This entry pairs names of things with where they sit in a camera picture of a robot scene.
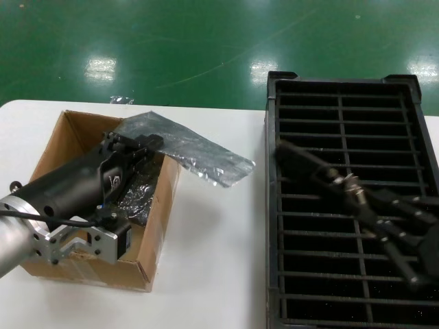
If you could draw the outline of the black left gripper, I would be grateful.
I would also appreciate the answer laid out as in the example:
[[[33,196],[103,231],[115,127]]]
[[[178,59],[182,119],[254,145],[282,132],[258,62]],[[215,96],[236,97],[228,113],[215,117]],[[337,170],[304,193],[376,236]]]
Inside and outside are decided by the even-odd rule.
[[[156,134],[128,138],[106,132],[104,147],[95,147],[39,177],[21,187],[15,196],[44,217],[87,218],[96,207],[122,199],[131,183],[133,167],[142,169],[163,144],[163,137]]]

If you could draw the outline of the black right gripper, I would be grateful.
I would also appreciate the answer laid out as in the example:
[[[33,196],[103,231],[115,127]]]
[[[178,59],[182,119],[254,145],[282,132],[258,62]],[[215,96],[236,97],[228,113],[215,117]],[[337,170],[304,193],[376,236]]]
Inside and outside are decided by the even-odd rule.
[[[428,229],[418,244],[416,237],[407,234],[390,221],[398,217],[411,223],[438,223],[437,197],[404,197],[392,191],[360,191],[359,205],[362,224],[371,231],[408,286],[420,286],[420,274],[406,259],[419,258],[422,275],[438,285],[438,224]]]

